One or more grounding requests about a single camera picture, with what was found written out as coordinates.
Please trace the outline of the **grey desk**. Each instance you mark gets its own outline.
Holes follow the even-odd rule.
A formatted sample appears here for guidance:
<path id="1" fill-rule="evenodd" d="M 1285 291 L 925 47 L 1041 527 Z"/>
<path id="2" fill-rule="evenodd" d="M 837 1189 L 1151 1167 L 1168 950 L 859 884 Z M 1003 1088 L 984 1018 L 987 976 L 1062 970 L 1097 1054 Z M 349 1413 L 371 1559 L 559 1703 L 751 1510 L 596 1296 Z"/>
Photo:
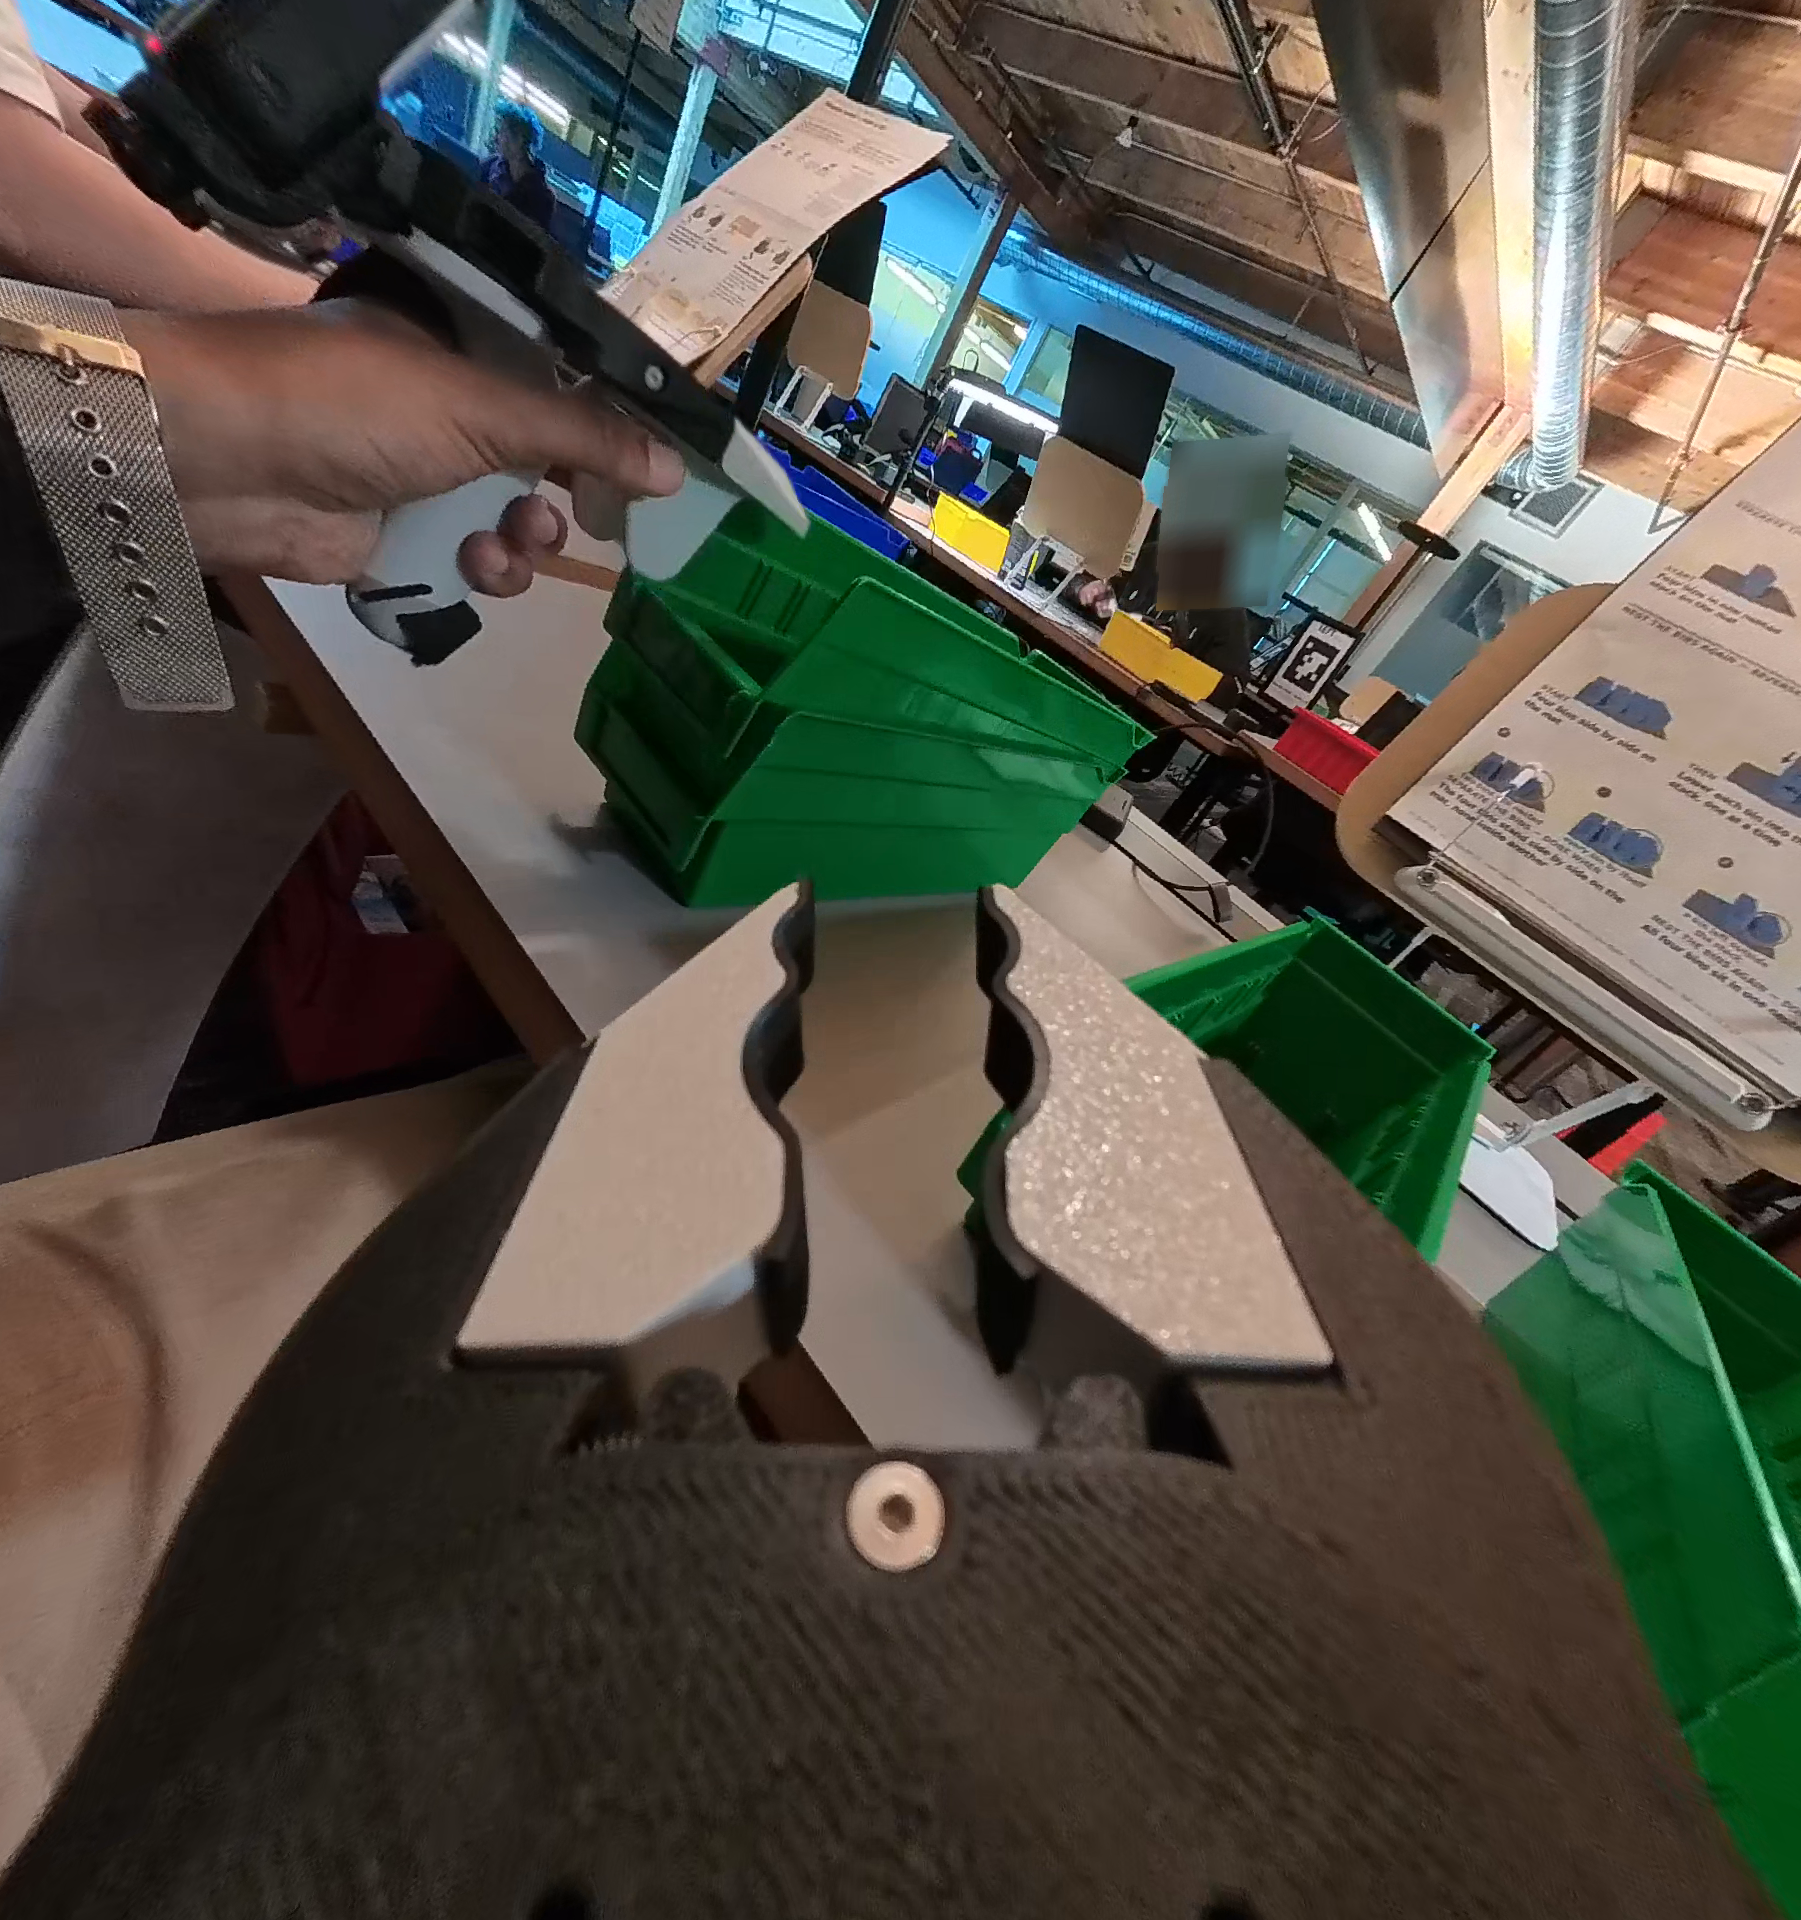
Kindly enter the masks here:
<path id="1" fill-rule="evenodd" d="M 606 636 L 599 587 L 489 602 L 455 661 L 414 666 L 338 587 L 223 585 L 517 1039 L 595 1036 L 735 909 L 672 902 L 603 815 L 573 739 Z M 974 1319 L 955 1166 L 995 1116 L 970 895 L 817 908 L 789 1094 L 812 1257 L 798 1353 L 757 1372 L 774 1428 L 883 1448 L 1033 1442 L 1044 1381 L 999 1376 Z"/>

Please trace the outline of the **black and beige holder board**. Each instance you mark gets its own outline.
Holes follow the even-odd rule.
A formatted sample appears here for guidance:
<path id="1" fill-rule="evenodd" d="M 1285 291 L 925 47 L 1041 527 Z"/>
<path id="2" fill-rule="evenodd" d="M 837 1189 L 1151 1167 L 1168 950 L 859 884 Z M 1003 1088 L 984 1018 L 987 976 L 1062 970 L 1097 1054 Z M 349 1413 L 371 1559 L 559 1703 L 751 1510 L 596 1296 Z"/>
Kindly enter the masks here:
<path id="1" fill-rule="evenodd" d="M 811 374 L 830 396 L 858 395 L 870 350 L 870 295 L 886 225 L 885 197 L 841 221 L 820 244 L 786 346 L 789 367 Z"/>
<path id="2" fill-rule="evenodd" d="M 1078 327 L 1062 396 L 1017 522 L 1092 578 L 1111 580 L 1137 552 L 1153 507 L 1145 475 L 1175 382 L 1173 365 Z"/>

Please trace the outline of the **person's left forearm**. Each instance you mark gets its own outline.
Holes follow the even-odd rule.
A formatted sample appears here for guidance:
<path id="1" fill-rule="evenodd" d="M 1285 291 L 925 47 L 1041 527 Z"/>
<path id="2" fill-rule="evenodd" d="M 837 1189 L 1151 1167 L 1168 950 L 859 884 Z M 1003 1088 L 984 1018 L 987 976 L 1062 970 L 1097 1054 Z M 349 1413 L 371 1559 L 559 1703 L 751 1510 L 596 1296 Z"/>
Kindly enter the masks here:
<path id="1" fill-rule="evenodd" d="M 120 308 L 296 308 L 312 274 L 177 223 L 114 164 L 83 114 L 96 89 L 44 69 L 50 110 L 0 87 L 0 274 Z"/>

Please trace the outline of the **yellow plastic bin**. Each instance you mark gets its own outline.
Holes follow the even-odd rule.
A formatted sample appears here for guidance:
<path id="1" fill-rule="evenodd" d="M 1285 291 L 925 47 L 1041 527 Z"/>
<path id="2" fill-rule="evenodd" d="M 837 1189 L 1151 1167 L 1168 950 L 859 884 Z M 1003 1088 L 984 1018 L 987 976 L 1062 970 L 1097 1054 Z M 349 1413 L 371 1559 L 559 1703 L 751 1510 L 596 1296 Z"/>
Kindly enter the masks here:
<path id="1" fill-rule="evenodd" d="M 999 523 L 955 493 L 938 493 L 930 510 L 934 546 L 997 578 L 1006 565 L 1011 523 Z"/>
<path id="2" fill-rule="evenodd" d="M 1204 703 L 1223 683 L 1223 670 L 1177 647 L 1168 631 L 1125 611 L 1114 611 L 1101 636 L 1101 655 L 1146 685 L 1166 687 L 1189 703 Z"/>

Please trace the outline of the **person's left hand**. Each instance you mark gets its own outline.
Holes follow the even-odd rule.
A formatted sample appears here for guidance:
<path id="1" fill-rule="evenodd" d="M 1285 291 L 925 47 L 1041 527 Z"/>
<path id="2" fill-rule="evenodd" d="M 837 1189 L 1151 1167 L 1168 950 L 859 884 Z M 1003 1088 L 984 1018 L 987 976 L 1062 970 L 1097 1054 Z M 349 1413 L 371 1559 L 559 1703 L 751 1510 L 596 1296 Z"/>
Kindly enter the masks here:
<path id="1" fill-rule="evenodd" d="M 209 578 L 347 585 L 394 508 L 503 472 L 554 480 L 606 538 L 616 508 L 688 473 L 592 392 L 487 367 L 370 303 L 120 323 Z"/>

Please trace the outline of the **red plastic bin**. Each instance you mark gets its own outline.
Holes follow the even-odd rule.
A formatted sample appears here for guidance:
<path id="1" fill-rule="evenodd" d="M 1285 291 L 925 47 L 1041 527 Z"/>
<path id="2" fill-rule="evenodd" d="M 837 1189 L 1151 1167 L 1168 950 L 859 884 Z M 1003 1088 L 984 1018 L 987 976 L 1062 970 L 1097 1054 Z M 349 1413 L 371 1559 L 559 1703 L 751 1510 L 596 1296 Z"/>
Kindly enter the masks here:
<path id="1" fill-rule="evenodd" d="M 1349 732 L 1336 718 L 1297 711 L 1272 744 L 1274 755 L 1329 794 L 1347 790 L 1382 755 L 1380 745 Z"/>

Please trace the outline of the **rectangular metal duct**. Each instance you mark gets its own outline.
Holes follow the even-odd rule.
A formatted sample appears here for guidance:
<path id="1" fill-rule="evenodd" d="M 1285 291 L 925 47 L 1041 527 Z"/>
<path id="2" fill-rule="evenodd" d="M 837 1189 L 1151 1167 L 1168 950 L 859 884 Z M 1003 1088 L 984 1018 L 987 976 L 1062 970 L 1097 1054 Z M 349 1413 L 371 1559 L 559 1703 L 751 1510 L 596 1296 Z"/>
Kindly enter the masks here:
<path id="1" fill-rule="evenodd" d="M 1433 465 L 1513 404 L 1486 1 L 1317 1 L 1382 291 Z"/>

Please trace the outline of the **blue plastic bin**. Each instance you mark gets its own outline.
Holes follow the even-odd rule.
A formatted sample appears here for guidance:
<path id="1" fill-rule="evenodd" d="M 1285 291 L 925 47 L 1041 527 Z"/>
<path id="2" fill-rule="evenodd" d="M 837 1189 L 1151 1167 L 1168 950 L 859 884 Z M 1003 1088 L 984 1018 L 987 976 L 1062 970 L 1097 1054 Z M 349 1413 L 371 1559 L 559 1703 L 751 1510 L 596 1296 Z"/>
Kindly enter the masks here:
<path id="1" fill-rule="evenodd" d="M 858 493 L 841 487 L 828 472 L 811 463 L 799 463 L 791 452 L 774 442 L 763 442 L 764 451 L 786 467 L 791 491 L 811 516 L 830 523 L 841 534 L 859 540 L 888 560 L 910 563 L 917 558 L 911 540 L 879 516 Z"/>

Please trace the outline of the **tan instruction sheet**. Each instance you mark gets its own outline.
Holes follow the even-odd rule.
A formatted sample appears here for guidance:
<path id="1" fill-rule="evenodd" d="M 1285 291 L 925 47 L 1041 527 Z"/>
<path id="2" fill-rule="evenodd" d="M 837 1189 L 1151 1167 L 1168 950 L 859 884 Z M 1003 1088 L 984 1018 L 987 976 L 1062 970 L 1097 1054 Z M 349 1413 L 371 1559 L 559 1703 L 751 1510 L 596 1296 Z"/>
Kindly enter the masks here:
<path id="1" fill-rule="evenodd" d="M 600 296 L 684 365 L 766 316 L 827 235 L 929 170 L 949 132 L 824 87 L 684 202 Z"/>

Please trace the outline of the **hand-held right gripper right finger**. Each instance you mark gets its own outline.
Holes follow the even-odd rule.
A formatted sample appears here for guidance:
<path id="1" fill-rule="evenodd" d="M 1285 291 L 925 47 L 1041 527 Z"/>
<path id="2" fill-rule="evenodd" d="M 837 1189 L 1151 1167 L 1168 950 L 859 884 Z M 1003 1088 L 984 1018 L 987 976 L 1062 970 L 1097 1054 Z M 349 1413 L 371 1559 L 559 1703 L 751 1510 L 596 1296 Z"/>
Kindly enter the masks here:
<path id="1" fill-rule="evenodd" d="M 974 1317 L 999 1376 L 1326 1380 L 1336 1355 L 1204 1054 L 1014 889 L 977 895 Z"/>

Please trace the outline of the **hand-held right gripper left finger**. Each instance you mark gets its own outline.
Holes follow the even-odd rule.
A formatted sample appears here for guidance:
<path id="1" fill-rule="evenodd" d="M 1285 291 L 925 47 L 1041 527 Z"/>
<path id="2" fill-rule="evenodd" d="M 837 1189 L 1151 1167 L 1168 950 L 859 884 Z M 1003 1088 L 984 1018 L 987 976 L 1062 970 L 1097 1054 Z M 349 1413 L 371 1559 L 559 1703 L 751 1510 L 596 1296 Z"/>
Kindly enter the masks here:
<path id="1" fill-rule="evenodd" d="M 803 1329 L 786 1100 L 803 1068 L 811 881 L 783 884 L 587 1047 L 457 1332 L 470 1365 L 749 1373 Z"/>

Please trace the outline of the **white holder stand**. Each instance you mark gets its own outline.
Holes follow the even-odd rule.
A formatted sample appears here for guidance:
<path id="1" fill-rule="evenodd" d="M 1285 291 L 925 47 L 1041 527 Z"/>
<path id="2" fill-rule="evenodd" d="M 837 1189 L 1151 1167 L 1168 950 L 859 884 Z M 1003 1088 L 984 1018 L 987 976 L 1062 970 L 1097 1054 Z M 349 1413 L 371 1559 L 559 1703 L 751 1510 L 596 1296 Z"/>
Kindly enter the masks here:
<path id="1" fill-rule="evenodd" d="M 1591 1120 L 1636 1105 L 1652 1092 L 1648 1080 L 1622 1082 L 1555 1116 L 1493 1117 L 1486 1107 L 1473 1120 L 1460 1187 L 1538 1252 L 1559 1242 L 1559 1205 L 1551 1174 L 1532 1155 L 1539 1140 L 1555 1140 Z"/>

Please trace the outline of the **silver clip bar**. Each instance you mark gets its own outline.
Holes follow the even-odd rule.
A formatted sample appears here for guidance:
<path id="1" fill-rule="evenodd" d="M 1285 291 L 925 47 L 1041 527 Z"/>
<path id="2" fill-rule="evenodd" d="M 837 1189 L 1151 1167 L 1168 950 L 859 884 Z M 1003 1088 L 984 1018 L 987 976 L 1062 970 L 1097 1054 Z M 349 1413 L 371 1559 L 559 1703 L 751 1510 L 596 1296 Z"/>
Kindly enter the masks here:
<path id="1" fill-rule="evenodd" d="M 1602 976 L 1538 941 L 1473 887 L 1433 862 L 1397 870 L 1403 902 L 1427 928 L 1482 962 L 1519 998 L 1633 1078 L 1730 1131 L 1767 1129 L 1779 1104 L 1711 1045 L 1636 1006 Z"/>

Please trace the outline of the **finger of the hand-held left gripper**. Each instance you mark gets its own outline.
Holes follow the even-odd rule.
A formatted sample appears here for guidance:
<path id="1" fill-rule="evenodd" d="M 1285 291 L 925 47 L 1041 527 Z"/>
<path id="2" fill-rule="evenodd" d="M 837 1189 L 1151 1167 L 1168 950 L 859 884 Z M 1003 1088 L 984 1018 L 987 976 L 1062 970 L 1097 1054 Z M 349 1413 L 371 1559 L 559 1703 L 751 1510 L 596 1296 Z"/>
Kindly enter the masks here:
<path id="1" fill-rule="evenodd" d="M 812 516 L 791 483 L 789 467 L 743 422 L 732 422 L 718 454 L 695 449 L 695 481 L 711 493 L 706 529 L 713 534 L 735 510 L 757 510 L 791 538 L 811 532 Z"/>
<path id="2" fill-rule="evenodd" d="M 672 495 L 631 498 L 621 536 L 628 568 L 653 581 L 677 578 L 740 501 L 720 480 L 685 480 Z"/>

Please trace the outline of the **round silver ventilation duct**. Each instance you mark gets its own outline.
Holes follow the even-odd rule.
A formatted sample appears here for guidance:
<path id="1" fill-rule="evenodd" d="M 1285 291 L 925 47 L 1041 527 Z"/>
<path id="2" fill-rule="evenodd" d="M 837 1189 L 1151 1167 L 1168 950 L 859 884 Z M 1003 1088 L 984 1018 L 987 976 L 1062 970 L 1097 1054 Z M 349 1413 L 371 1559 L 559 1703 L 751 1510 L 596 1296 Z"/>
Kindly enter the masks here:
<path id="1" fill-rule="evenodd" d="M 1635 1 L 1532 9 L 1532 426 L 1504 470 L 1521 493 L 1564 489 L 1585 463 L 1636 16 Z"/>

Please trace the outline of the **dark red bag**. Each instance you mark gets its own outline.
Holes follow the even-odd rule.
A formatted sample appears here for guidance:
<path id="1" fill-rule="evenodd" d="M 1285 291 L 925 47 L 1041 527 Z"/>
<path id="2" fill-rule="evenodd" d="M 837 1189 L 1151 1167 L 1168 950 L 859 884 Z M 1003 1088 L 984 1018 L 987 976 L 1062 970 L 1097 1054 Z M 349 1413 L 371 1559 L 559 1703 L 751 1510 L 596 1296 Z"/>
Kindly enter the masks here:
<path id="1" fill-rule="evenodd" d="M 355 795 L 316 828 L 254 937 L 264 1014 L 296 1088 L 474 1068 L 510 1027 Z"/>

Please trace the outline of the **printed instruction sheet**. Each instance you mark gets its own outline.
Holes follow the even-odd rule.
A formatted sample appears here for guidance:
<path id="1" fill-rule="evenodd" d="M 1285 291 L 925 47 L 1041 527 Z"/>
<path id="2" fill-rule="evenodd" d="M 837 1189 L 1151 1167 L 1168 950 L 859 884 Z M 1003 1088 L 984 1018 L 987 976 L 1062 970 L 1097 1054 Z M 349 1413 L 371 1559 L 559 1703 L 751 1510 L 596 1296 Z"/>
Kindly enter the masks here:
<path id="1" fill-rule="evenodd" d="M 1801 420 L 1388 821 L 1801 1116 Z"/>

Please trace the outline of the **printed marker sign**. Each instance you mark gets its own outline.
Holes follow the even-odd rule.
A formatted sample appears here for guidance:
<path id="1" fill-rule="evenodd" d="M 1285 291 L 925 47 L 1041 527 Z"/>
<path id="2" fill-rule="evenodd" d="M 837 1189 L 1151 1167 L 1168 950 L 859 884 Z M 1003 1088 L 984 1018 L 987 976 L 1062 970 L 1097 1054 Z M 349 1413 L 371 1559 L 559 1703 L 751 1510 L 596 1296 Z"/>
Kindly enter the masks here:
<path id="1" fill-rule="evenodd" d="M 1336 614 L 1306 613 L 1266 683 L 1266 698 L 1288 713 L 1315 709 L 1361 638 L 1357 627 Z"/>

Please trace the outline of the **person's beige trousers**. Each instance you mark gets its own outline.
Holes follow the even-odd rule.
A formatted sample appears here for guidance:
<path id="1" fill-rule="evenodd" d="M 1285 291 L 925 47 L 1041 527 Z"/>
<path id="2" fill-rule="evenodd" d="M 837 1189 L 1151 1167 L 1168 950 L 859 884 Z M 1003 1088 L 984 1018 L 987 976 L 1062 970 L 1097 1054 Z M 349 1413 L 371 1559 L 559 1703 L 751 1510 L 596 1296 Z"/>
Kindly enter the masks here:
<path id="1" fill-rule="evenodd" d="M 530 1073 L 493 1063 L 0 1187 L 0 1871 L 254 1381 Z"/>

